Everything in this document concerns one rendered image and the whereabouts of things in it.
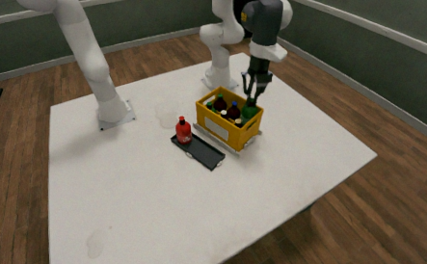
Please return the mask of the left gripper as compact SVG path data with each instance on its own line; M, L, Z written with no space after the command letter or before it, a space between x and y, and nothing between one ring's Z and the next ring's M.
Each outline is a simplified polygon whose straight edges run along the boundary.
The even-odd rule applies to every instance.
M271 75L272 77L274 76L272 71L268 70L269 64L270 64L270 60L259 59L259 58L255 57L251 54L250 63L249 63L249 67L248 67L247 71L241 72L241 76L243 78L243 91L247 97L247 100L246 100L247 107L249 107L249 105L250 105L251 93L252 93L254 82L255 82L255 80L254 80L254 77L256 74L255 71L265 71L268 73L268 75ZM246 78L247 78L248 74L250 75L250 82L249 82L249 86L247 89L247 79ZM254 107L256 107L256 102L257 102L258 97L262 93L265 92L266 88L267 87L256 87L256 90L254 93Z

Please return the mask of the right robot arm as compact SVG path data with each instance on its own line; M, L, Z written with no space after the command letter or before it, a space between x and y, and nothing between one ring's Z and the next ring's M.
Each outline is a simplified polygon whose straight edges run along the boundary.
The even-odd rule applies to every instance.
M119 96L107 62L95 40L89 20L78 0L16 0L34 12L53 12L97 101L99 120L117 122L131 111ZM56 5L57 3L57 5ZM55 8L56 7L56 8ZM106 80L105 80L106 79ZM103 81L104 80L104 81ZM102 82L101 82L102 81ZM125 103L126 105L125 105ZM99 107L100 106L100 107ZM128 106L128 107L126 107Z

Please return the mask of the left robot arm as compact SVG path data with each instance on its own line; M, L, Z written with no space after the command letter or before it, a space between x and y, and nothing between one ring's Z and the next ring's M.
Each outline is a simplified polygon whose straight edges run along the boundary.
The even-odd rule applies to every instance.
M208 24L200 28L200 40L212 54L212 65L202 77L208 87L226 88L231 81L229 52L220 45L240 42L244 30L234 17L233 0L212 0L212 12L223 20L223 24ZM245 5L241 22L248 31L253 32L249 43L253 56L276 63L286 57L287 51L277 44L277 36L279 30L289 24L292 13L287 0L258 0ZM273 81L265 71L257 71L254 80L257 87L267 87Z

